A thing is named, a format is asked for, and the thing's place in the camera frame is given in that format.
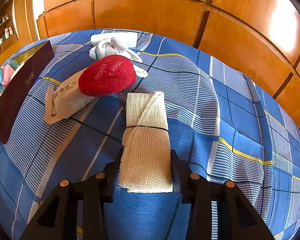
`beige mesh cloth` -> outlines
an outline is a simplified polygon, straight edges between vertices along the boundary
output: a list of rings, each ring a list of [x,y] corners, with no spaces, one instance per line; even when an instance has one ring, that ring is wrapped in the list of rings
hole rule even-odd
[[[164,93],[128,93],[119,185],[128,192],[172,192]]]

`red cloth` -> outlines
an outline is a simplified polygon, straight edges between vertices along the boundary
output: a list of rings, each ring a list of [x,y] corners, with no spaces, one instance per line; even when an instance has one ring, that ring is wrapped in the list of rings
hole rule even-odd
[[[110,55],[92,63],[79,78],[79,89],[87,96],[116,93],[136,81],[136,71],[126,57]]]

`yellow stripe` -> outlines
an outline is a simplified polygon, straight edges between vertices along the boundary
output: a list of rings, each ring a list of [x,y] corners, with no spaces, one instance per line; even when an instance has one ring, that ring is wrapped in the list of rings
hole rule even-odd
[[[224,139],[221,138],[221,137],[219,137],[219,142],[220,142],[220,143],[223,143],[230,151],[233,151],[234,154],[237,154],[237,155],[239,155],[239,156],[241,156],[241,157],[244,157],[244,158],[249,159],[249,160],[252,160],[252,161],[259,162],[259,163],[261,163],[262,165],[269,165],[269,164],[272,164],[272,161],[263,161],[263,160],[260,160],[260,159],[258,159],[258,158],[256,158],[256,157],[247,155],[247,154],[245,154],[245,153],[243,153],[243,152],[240,152],[240,151],[238,151],[238,150],[232,148],[232,146],[231,146],[230,144],[228,144],[228,143],[226,142],[226,140],[224,140]]]
[[[54,78],[50,78],[50,77],[43,77],[42,79],[44,79],[44,80],[49,80],[49,81],[51,81],[51,82],[53,82],[53,83],[55,83],[56,85],[59,85],[59,86],[60,86],[60,84],[61,84],[61,82],[60,82],[60,81],[58,81],[58,80],[55,80]]]
[[[281,236],[283,234],[283,231],[277,235],[274,236],[274,238],[277,238],[278,236]]]
[[[166,53],[166,54],[151,54],[151,53],[146,53],[146,52],[142,52],[142,53],[150,55],[150,56],[154,56],[154,57],[179,56],[179,57],[184,57],[187,60],[189,60],[186,56],[183,56],[183,55],[177,54],[177,53]]]
[[[294,176],[294,175],[293,175],[292,177],[293,177],[294,179],[300,180],[300,178],[298,178],[298,177],[296,177],[296,176]]]
[[[269,114],[266,110],[264,110],[265,111],[265,113],[267,114],[267,115],[269,115],[273,120],[275,120],[283,129],[285,129],[286,130],[286,128],[281,124],[281,123],[279,123],[278,121],[277,121],[277,119],[275,119],[271,114]]]
[[[82,233],[82,228],[77,227],[77,232],[78,232],[80,235],[83,235],[83,233]]]
[[[84,44],[53,45],[53,47],[64,47],[64,46],[72,46],[72,45],[83,46]]]

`checkered fabric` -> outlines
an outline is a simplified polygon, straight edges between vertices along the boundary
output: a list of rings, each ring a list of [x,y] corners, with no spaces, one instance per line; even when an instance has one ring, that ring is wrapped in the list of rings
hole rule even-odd
[[[171,149],[207,180],[233,180],[275,239],[291,239],[300,226],[300,131],[248,76],[202,51],[137,31],[133,50],[142,63],[134,64],[148,71],[147,78],[137,77],[120,93],[96,98],[69,119],[44,122],[49,82],[56,89],[92,63],[91,35],[118,31],[48,38],[55,57],[23,102],[8,143],[0,143],[0,223],[8,235],[18,240],[58,182],[85,180],[116,158],[126,128],[127,93],[163,91]],[[48,39],[24,46],[9,59]],[[111,240],[185,239],[190,206],[174,193],[128,193],[122,188],[106,208]],[[212,218],[212,238],[217,239],[215,202]],[[79,202],[77,239],[82,234]]]

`black elastic band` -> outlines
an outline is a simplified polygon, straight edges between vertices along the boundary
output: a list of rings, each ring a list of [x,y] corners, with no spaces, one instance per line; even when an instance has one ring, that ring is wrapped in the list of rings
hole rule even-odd
[[[127,128],[133,128],[133,127],[148,127],[148,128],[156,128],[156,129],[165,130],[165,131],[167,131],[167,132],[168,132],[168,130],[167,130],[167,129],[165,129],[165,128],[161,128],[161,127],[154,127],[154,126],[146,126],[146,125],[133,125],[133,126],[129,126],[129,127],[127,127]]]

